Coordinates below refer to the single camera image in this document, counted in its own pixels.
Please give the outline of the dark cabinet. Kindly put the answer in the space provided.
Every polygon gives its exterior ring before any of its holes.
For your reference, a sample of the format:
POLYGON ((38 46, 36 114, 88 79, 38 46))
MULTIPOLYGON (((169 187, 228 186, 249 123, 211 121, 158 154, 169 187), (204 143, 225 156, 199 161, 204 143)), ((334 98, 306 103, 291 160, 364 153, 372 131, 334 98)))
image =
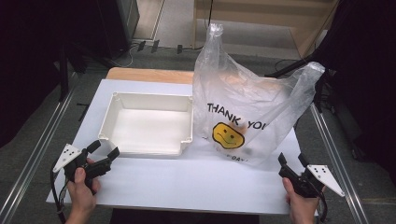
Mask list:
POLYGON ((136 0, 96 0, 106 43, 106 54, 115 59, 132 45, 140 19, 136 0))

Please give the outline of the metal floor rail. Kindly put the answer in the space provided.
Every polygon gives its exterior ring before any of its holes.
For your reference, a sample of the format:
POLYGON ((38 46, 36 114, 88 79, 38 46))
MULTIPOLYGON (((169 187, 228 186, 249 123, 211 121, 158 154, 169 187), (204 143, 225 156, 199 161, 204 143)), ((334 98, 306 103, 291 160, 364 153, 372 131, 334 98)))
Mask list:
POLYGON ((43 133, 40 135, 34 150, 25 163, 16 182, 13 184, 7 199, 0 209, 0 224, 9 224, 13 218, 29 184, 35 174, 35 171, 41 162, 59 123, 73 97, 74 92, 70 91, 64 99, 57 104, 47 123, 43 133))
POLYGON ((331 132, 325 121, 323 115, 318 111, 316 106, 312 104, 310 106, 311 114, 318 126, 318 131, 323 140, 324 146, 329 154, 332 167, 337 176, 337 180, 340 184, 341 189, 344 192, 345 199, 351 215, 356 224, 370 224, 369 219, 363 209, 361 199, 354 188, 354 185, 347 173, 347 169, 338 153, 336 144, 332 139, 331 132))

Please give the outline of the clear printed plastic bag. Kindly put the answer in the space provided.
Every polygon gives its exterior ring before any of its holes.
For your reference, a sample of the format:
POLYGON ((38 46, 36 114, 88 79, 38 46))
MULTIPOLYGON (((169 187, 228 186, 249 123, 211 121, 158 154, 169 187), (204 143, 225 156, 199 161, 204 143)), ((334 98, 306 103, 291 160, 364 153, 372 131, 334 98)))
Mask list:
POLYGON ((193 133, 228 160, 259 165, 311 105, 325 68, 311 62, 286 78, 259 77, 225 52, 222 34, 220 24, 209 25, 195 62, 193 133), (245 134, 231 127, 244 121, 245 134))

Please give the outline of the person's dark clothing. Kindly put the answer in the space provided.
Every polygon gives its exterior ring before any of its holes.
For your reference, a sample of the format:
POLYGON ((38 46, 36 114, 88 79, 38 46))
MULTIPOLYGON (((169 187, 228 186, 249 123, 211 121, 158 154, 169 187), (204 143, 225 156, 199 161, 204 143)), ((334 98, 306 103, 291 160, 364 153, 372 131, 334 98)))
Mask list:
POLYGON ((109 224, 260 224, 258 215, 114 209, 109 224))

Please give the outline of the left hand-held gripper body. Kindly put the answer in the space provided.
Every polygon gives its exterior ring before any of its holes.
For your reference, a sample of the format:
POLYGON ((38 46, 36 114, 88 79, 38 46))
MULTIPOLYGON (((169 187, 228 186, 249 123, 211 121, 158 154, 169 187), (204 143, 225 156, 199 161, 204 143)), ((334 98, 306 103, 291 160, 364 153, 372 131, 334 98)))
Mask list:
POLYGON ((111 170, 112 161, 106 156, 100 161, 89 163, 87 161, 88 152, 86 148, 79 149, 70 144, 66 144, 59 159, 52 168, 53 173, 64 170, 65 177, 74 182, 75 171, 77 168, 83 168, 86 173, 85 184, 91 190, 92 194, 96 191, 92 188, 92 181, 101 175, 105 175, 111 170))

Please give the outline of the black upright post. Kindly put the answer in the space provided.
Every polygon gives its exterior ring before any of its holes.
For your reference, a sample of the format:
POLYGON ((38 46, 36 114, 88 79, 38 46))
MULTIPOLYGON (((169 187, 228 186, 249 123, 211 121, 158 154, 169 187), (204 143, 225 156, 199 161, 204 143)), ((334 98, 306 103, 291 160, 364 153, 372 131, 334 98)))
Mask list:
POLYGON ((60 87, 61 94, 59 101, 62 102, 68 93, 68 69, 67 69, 67 58, 64 46, 60 48, 60 87))

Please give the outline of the white plastic bin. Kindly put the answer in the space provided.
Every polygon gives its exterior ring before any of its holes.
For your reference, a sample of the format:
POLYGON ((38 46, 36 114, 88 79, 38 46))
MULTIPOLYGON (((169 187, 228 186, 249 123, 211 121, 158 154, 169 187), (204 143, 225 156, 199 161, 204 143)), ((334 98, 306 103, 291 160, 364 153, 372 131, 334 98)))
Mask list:
POLYGON ((115 92, 98 138, 124 157, 177 157, 192 142, 192 124, 189 95, 115 92))

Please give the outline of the white table mat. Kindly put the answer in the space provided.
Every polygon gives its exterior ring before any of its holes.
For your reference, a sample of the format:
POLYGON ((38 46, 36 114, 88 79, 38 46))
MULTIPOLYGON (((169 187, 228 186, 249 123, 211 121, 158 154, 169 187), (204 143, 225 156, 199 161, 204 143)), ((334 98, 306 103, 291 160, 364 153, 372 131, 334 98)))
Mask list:
POLYGON ((202 138, 176 159, 116 158, 99 178, 97 203, 108 207, 242 213, 287 214, 286 191, 278 175, 283 153, 294 172, 304 168, 291 131, 267 161, 248 166, 229 161, 202 138))

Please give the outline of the black curtain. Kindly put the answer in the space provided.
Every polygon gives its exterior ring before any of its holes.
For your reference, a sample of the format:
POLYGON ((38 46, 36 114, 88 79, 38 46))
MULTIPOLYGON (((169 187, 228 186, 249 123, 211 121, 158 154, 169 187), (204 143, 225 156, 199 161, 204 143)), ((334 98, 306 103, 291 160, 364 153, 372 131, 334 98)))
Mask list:
POLYGON ((74 25, 88 0, 0 0, 0 147, 8 144, 56 86, 67 63, 86 69, 74 25))
POLYGON ((332 87, 360 129, 352 142, 396 185, 396 0, 341 0, 327 37, 332 87))

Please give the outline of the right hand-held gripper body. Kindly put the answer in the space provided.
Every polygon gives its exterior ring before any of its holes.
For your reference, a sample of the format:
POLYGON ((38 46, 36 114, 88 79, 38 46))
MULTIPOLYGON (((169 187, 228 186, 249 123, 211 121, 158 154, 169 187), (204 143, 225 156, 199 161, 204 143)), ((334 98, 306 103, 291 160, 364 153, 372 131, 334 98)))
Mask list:
POLYGON ((297 175, 287 164, 282 164, 279 175, 288 178, 294 191, 305 198, 318 197, 324 187, 340 197, 345 196, 327 165, 308 164, 305 170, 297 175))

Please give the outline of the light wooden furniture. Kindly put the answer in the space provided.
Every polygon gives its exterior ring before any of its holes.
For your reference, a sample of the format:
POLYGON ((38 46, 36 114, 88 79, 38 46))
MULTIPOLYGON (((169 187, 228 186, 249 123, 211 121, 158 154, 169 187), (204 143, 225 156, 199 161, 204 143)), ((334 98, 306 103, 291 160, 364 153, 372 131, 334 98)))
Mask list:
POLYGON ((193 0, 192 45, 197 20, 234 21, 290 28, 301 57, 329 29, 340 0, 193 0))

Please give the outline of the person's left hand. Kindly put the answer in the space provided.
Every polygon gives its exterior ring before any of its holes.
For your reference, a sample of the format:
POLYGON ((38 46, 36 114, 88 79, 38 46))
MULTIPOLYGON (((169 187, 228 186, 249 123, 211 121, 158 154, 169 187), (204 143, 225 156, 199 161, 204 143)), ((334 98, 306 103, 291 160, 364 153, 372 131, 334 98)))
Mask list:
POLYGON ((72 202, 71 214, 82 214, 91 216, 96 206, 96 197, 92 195, 91 190, 85 184, 86 173, 83 168, 77 168, 75 171, 75 181, 68 182, 66 187, 72 202))

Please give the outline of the person's right hand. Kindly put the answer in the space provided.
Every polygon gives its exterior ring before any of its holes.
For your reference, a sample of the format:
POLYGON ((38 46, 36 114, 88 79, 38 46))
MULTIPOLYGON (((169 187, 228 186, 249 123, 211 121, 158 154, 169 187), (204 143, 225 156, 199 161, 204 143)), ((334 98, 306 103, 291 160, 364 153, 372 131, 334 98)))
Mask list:
POLYGON ((304 198, 294 191, 291 181, 283 177, 282 184, 286 191, 285 200, 290 206, 290 220, 315 218, 319 198, 304 198))

